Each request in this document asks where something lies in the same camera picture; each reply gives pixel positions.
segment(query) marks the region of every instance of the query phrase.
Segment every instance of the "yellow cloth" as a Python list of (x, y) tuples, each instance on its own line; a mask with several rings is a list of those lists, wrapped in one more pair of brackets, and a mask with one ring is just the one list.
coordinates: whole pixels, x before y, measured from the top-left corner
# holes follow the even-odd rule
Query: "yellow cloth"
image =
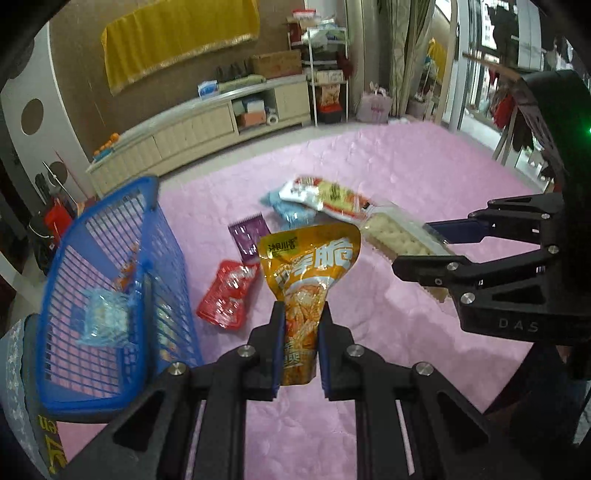
[(447, 49), (434, 38), (432, 38), (429, 41), (427, 55), (429, 55), (437, 65), (437, 80), (442, 82), (443, 74), (445, 73), (445, 64), (447, 61)]
[(161, 0), (111, 22), (100, 42), (111, 93), (174, 63), (256, 40), (257, 0)]

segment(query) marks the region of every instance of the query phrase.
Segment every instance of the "blue plastic basket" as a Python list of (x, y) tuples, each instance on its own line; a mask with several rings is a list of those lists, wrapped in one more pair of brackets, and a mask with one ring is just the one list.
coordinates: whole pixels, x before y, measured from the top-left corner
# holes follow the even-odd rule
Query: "blue plastic basket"
[[(88, 209), (61, 239), (37, 331), (38, 392), (56, 419), (96, 421), (124, 408), (170, 362), (203, 363), (184, 256), (157, 198), (156, 178), (135, 180)], [(134, 250), (130, 346), (79, 344), (89, 290), (114, 290)]]

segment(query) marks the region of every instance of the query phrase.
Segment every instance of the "purple snack packet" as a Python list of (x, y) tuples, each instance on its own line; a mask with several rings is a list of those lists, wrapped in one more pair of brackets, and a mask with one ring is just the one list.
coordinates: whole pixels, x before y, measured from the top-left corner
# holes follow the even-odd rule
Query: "purple snack packet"
[(244, 263), (258, 260), (256, 245), (265, 235), (270, 235), (269, 227), (265, 223), (262, 214), (245, 218), (240, 222), (228, 226), (230, 234), (234, 238)]

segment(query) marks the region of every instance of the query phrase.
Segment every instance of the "red bag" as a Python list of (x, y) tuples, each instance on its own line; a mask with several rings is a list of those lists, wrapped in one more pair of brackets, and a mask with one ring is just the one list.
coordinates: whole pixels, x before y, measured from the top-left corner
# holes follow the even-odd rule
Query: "red bag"
[(216, 278), (197, 308), (197, 316), (222, 328), (240, 328), (246, 318), (244, 299), (260, 264), (244, 265), (224, 260)]

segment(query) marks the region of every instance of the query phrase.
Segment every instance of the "yellow snack bag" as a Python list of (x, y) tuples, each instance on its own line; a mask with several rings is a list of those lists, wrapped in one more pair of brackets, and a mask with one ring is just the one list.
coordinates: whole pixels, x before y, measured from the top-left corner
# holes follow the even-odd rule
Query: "yellow snack bag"
[(316, 374), (318, 324), (326, 293), (357, 260), (361, 235), (355, 225), (332, 223), (261, 239), (261, 267), (277, 300), (285, 302), (282, 385), (301, 385)]

